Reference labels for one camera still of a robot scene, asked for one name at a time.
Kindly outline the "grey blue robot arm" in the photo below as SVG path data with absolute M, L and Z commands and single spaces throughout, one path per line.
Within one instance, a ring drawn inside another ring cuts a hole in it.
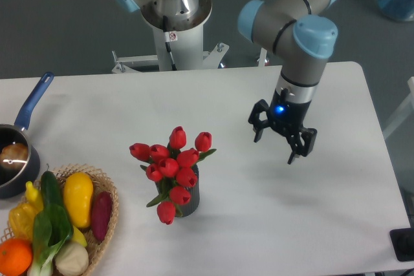
M 292 163 L 313 149 L 317 130 L 303 124 L 325 66 L 334 52 L 337 26 L 320 16 L 337 0 L 251 0 L 241 10 L 242 36 L 282 59 L 272 101 L 259 100 L 248 118 L 261 139 L 270 127 L 290 145 Z

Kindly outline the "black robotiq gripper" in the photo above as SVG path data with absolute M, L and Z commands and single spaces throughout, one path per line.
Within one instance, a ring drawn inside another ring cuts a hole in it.
M 248 117 L 253 126 L 254 142 L 260 141 L 263 130 L 270 127 L 273 131 L 287 137 L 291 148 L 288 164 L 296 158 L 306 157 L 313 150 L 318 134 L 315 128 L 306 128 L 303 121 L 311 102 L 294 103 L 288 101 L 288 90 L 274 91 L 270 107 L 265 100 L 255 103 Z

